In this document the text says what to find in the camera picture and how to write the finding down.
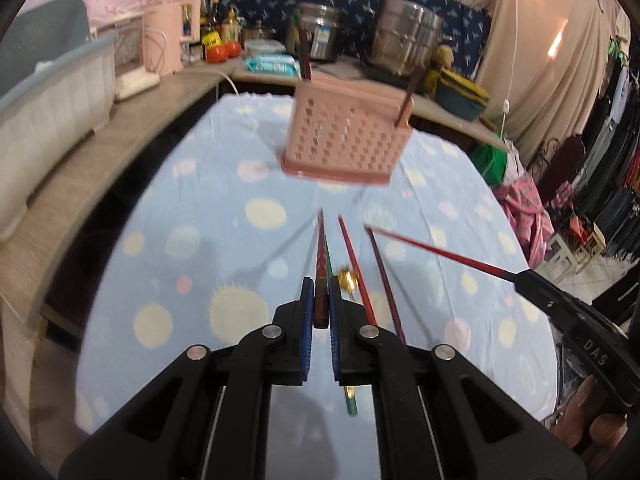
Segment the light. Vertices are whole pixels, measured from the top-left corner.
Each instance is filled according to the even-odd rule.
[[[558,53],[558,47],[560,46],[560,42],[562,41],[562,30],[560,32],[558,32],[558,35],[556,36],[554,42],[551,44],[551,47],[549,48],[549,57],[554,58],[556,57],[556,54]]]

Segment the green bag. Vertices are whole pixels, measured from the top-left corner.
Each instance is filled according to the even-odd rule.
[[[469,158],[488,186],[497,186],[502,183],[507,169],[505,152],[485,144],[469,153]]]

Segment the human hand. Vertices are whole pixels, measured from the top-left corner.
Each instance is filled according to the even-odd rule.
[[[595,377],[584,380],[573,396],[566,411],[558,423],[551,428],[551,433],[573,448],[582,440],[586,422],[584,408],[593,395]],[[593,474],[609,459],[616,446],[626,434],[626,419],[622,415],[606,413],[597,417],[589,427],[589,436],[598,446],[597,453],[587,462],[589,474]]]

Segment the power cord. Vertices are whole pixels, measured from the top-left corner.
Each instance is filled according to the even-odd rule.
[[[513,75],[515,73],[516,70],[516,56],[518,54],[518,25],[519,25],[519,19],[518,19],[518,0],[516,0],[516,37],[515,37],[515,42],[513,45],[513,59],[511,59],[511,76],[509,78],[509,87],[507,88],[507,97],[505,98],[504,102],[502,103],[502,125],[500,126],[500,140],[502,142],[504,142],[504,125],[507,121],[507,115],[509,114],[509,111],[511,110],[511,103],[509,101],[509,98],[511,97],[511,89],[513,88]],[[488,171],[493,167],[495,162],[495,153],[494,156],[492,156],[491,161],[489,162],[489,164],[487,165],[486,168],[484,168],[484,171],[482,172],[482,178],[484,178],[486,176],[486,174],[488,173]]]
[[[154,32],[156,34],[160,34],[162,36],[162,39],[164,40],[164,43],[161,46],[158,40],[155,40],[154,38],[149,37],[149,39],[151,41],[153,41],[160,48],[160,57],[158,58],[158,62],[153,67],[151,67],[151,66],[149,67],[151,72],[157,74],[157,73],[160,72],[162,67],[164,67],[164,52],[166,50],[166,34],[162,30],[160,30],[158,28],[147,27],[145,25],[145,35],[146,35],[147,31]]]

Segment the countertop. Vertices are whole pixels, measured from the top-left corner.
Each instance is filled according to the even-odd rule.
[[[217,66],[233,72],[234,64]],[[40,184],[15,233],[0,244],[0,295],[32,325],[51,280],[83,223],[122,171],[183,111],[214,88],[219,75],[178,73],[111,109]]]
[[[196,63],[185,69],[187,73],[214,73],[215,70],[220,70],[220,67],[224,67],[224,70],[229,70],[229,66],[234,66],[229,73],[231,79],[234,81],[251,82],[251,83],[264,83],[273,85],[282,85],[295,87],[298,84],[298,79],[289,76],[281,76],[275,74],[258,74],[249,72],[241,59],[231,60],[222,64],[208,64],[206,62]],[[364,74],[356,64],[356,60],[352,58],[341,58],[339,62],[333,64],[325,64],[321,66],[322,72],[331,73],[338,77],[345,77],[348,79],[360,79],[364,78]],[[496,135],[489,130],[479,120],[473,122],[465,121],[455,115],[447,112],[440,105],[436,104],[431,99],[414,95],[414,111],[413,115],[422,119],[433,121],[434,123],[441,124],[447,128],[451,128],[457,132],[460,132],[473,140],[482,144],[489,144],[495,146],[499,150],[506,152],[507,146],[503,140],[500,140]]]

